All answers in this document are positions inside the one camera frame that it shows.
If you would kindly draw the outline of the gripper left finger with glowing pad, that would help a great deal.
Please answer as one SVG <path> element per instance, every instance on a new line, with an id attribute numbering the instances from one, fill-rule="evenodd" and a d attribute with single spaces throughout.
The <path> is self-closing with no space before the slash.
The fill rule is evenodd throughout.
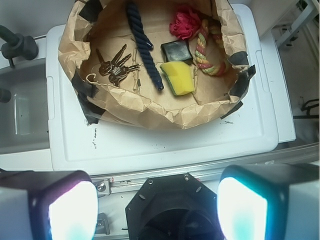
<path id="1" fill-rule="evenodd" d="M 1 171 L 2 240 L 91 240 L 98 194 L 82 171 Z"/>

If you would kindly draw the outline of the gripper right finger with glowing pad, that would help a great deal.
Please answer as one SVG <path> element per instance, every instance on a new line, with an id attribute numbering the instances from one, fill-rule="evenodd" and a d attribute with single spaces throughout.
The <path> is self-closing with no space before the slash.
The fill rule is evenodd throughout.
<path id="1" fill-rule="evenodd" d="M 228 240 L 318 240 L 320 168 L 229 165 L 217 189 L 217 214 Z"/>

